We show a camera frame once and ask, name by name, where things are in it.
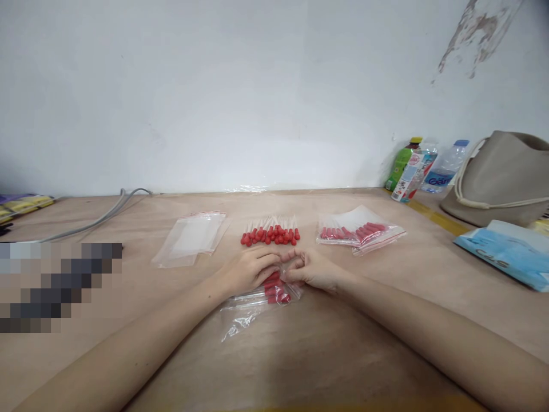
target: clear plastic bag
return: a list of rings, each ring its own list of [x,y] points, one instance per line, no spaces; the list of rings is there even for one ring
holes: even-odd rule
[[[233,296],[223,303],[220,309],[222,342],[248,328],[259,314],[301,298],[303,290],[296,284],[280,280],[281,273],[284,273],[283,268],[253,291]]]
[[[152,260],[160,268],[192,266],[199,253],[212,254],[230,220],[223,212],[199,212],[177,219],[164,245]]]
[[[361,256],[406,234],[402,227],[380,218],[364,205],[339,215],[321,215],[316,243],[353,246]]]
[[[295,246],[300,239],[295,216],[266,216],[248,223],[240,244],[250,247],[263,242],[267,245],[275,243]]]

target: finger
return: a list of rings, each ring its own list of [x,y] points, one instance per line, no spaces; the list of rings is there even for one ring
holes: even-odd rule
[[[249,251],[249,254],[256,259],[262,258],[263,256],[267,256],[267,255],[280,256],[280,252],[270,246],[262,246],[262,247],[258,247],[257,249],[255,248],[251,249]]]
[[[273,273],[275,273],[279,269],[280,268],[275,265],[267,266],[265,269],[259,272],[259,274],[257,275],[257,281],[255,283],[258,285],[263,283],[266,278],[271,276]]]
[[[280,256],[279,255],[273,255],[270,253],[269,255],[260,257],[255,261],[255,265],[257,268],[257,271],[261,271],[265,269],[267,266],[280,263]]]
[[[287,270],[280,276],[284,282],[293,283],[293,282],[306,282],[307,281],[307,269],[292,269]]]
[[[303,266],[305,266],[303,259],[296,259],[290,263],[290,266],[286,270],[301,269]]]
[[[293,248],[290,251],[283,254],[281,256],[281,258],[282,258],[282,262],[286,263],[286,262],[289,262],[290,260],[292,260],[293,258],[295,258],[296,256],[302,257],[304,255],[305,255],[304,250],[301,250],[301,249],[298,249],[298,248]]]

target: wooden table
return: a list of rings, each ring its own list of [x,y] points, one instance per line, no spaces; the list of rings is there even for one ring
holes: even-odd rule
[[[33,240],[89,223],[116,197],[62,200],[15,222],[2,241]],[[122,273],[104,275],[91,303],[74,304],[51,334],[0,336],[0,398],[11,410],[94,345],[135,317],[220,268],[239,251],[246,223],[295,215],[300,247],[317,248],[342,267],[463,314],[549,362],[549,294],[533,292],[452,244],[453,236],[381,189],[136,196],[119,216],[64,242],[122,242]],[[353,257],[347,247],[315,244],[317,214],[359,204],[408,235]],[[232,224],[212,256],[192,267],[150,265],[176,218],[227,212]],[[213,312],[188,336],[128,406],[129,411],[262,408],[311,410],[480,410],[433,366],[374,321],[319,290],[259,316],[221,343]]]

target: bag handle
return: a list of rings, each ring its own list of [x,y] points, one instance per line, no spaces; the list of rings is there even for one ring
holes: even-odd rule
[[[467,157],[465,162],[463,162],[462,166],[459,168],[459,170],[456,174],[456,184],[453,187],[454,191],[456,192],[457,201],[459,203],[461,203],[462,205],[467,206],[467,207],[471,207],[471,208],[475,208],[475,209],[485,209],[485,210],[497,209],[497,208],[501,208],[501,209],[503,209],[503,208],[512,208],[512,207],[526,206],[526,205],[530,205],[530,204],[534,204],[534,203],[541,203],[541,202],[549,201],[549,197],[540,197],[538,199],[521,200],[521,201],[516,201],[516,202],[501,203],[501,204],[498,204],[498,205],[492,205],[490,203],[484,203],[484,202],[477,202],[477,201],[469,200],[469,199],[466,199],[463,196],[462,180],[463,180],[463,175],[465,174],[465,170],[467,169],[467,164],[469,163],[469,160],[471,159],[471,156],[473,155],[473,153],[475,153],[475,151],[480,146],[480,144],[484,143],[488,139],[489,139],[489,137],[485,137],[485,138],[481,139],[473,147],[473,150],[470,151],[469,156]]]

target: yellow object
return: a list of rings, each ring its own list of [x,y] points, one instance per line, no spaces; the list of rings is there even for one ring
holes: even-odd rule
[[[530,229],[542,235],[549,236],[549,219],[536,220],[529,226]]]
[[[25,196],[17,200],[0,204],[0,223],[7,222],[15,215],[30,213],[53,204],[51,196]]]
[[[464,225],[460,224],[454,219],[451,219],[450,217],[445,216],[442,213],[435,212],[434,210],[425,206],[423,203],[419,203],[415,199],[412,199],[408,203],[403,203],[403,204],[414,209],[416,212],[425,216],[430,221],[436,223],[438,226],[442,227],[442,229],[446,229],[448,232],[450,232],[454,236],[461,236],[464,233],[471,231],[471,229],[465,227]]]

